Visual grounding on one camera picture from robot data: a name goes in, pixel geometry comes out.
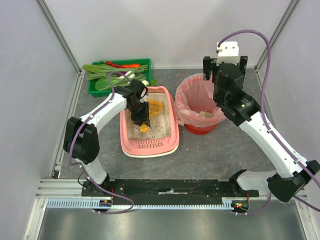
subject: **green vegetable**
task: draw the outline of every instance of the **green vegetable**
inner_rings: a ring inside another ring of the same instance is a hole
[[[150,87],[155,87],[158,81],[159,81],[158,79],[152,79],[151,83],[149,84],[149,86]]]
[[[109,90],[111,88],[108,76],[111,72],[133,72],[134,79],[143,81],[146,80],[146,76],[144,75],[144,71],[148,70],[148,65],[142,65],[141,67],[133,67],[133,68],[116,68],[114,66],[110,66],[107,64],[99,64],[100,62],[95,62],[92,65],[85,64],[82,66],[84,70],[86,70],[89,74],[86,76],[86,79],[97,80],[95,82],[95,89],[98,91]],[[128,86],[128,80],[124,77],[119,77],[117,74],[112,74],[111,82],[114,87],[117,86]]]

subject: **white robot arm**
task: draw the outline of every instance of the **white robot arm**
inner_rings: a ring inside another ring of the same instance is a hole
[[[297,162],[312,174],[320,170],[317,161],[307,161],[295,151],[267,119],[268,129],[263,121],[260,105],[243,91],[247,56],[239,58],[236,41],[217,43],[217,58],[203,58],[203,78],[214,82],[213,99],[224,115],[246,132],[263,150],[275,166],[275,171],[250,172],[241,170],[231,177],[237,186],[244,190],[270,191],[279,200],[288,202],[310,180],[311,177]],[[275,139],[275,134],[285,147],[297,158],[293,159]]]
[[[99,106],[88,114],[80,118],[71,117],[67,121],[63,149],[69,153],[76,131],[83,122],[89,119],[83,128],[82,135],[79,135],[76,139],[72,156],[75,161],[81,163],[81,167],[99,185],[106,179],[109,180],[109,176],[98,159],[100,150],[98,135],[101,129],[115,115],[125,109],[130,110],[131,120],[134,124],[141,126],[144,123],[150,127],[149,103],[146,101],[148,93],[148,89],[146,88],[147,83],[132,80],[129,86],[118,86],[115,88],[112,100],[111,93]]]

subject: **pink litter tray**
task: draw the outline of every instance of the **pink litter tray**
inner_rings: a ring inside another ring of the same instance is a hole
[[[130,112],[120,113],[120,140],[123,152],[134,158],[153,158],[173,153],[179,145],[179,128],[174,113],[174,100],[163,86],[148,87],[147,99],[162,102],[162,110],[150,118],[148,132],[140,132]]]

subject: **red chili pepper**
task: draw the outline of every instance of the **red chili pepper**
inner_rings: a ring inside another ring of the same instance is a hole
[[[122,66],[120,66],[120,65],[118,65],[118,64],[115,64],[115,63],[113,63],[113,62],[111,62],[111,61],[106,61],[105,64],[107,64],[107,65],[109,65],[109,66],[111,66],[111,67],[118,68],[118,69],[122,69],[122,68],[123,68]]]
[[[122,68],[127,69],[127,68],[140,68],[139,63],[134,63],[134,64],[126,64],[126,65],[121,65]]]

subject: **metal floor panel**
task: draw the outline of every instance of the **metal floor panel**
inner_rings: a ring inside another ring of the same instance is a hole
[[[251,200],[250,210],[265,204]],[[87,209],[46,210],[38,240],[306,240],[294,201],[272,201],[258,214],[223,210],[134,210],[98,215]]]

